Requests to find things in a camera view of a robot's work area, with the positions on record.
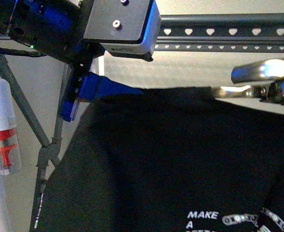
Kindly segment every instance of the metal bracket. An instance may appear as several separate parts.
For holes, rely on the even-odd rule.
[[[45,160],[48,162],[49,160],[52,161],[53,165],[57,167],[57,165],[60,163],[60,160],[58,158],[58,155],[60,153],[61,149],[61,140],[56,144],[50,144],[47,147],[41,147],[39,151],[39,157],[40,160],[38,161],[37,167],[44,167],[44,164],[40,164],[39,162],[44,162]]]
[[[284,53],[284,13],[162,15],[155,50]]]

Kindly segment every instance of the blue plastic clip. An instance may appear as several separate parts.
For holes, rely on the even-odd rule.
[[[80,102],[91,102],[94,99],[116,94],[138,94],[143,92],[136,88],[111,81],[106,76],[99,76],[92,72],[85,77],[78,97],[74,102],[64,101],[61,116],[67,122],[74,121]]]

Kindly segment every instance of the clear plastic canister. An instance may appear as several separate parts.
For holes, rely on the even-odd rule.
[[[16,173],[21,166],[16,128],[0,131],[0,175]]]

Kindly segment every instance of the cable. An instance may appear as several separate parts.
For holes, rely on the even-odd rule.
[[[24,50],[14,50],[0,47],[0,54],[10,56],[23,56],[23,57],[45,57],[46,55],[41,52],[27,52]]]

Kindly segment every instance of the black t-shirt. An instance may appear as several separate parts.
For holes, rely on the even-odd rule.
[[[42,232],[283,232],[284,116],[210,88],[91,103],[51,175]]]

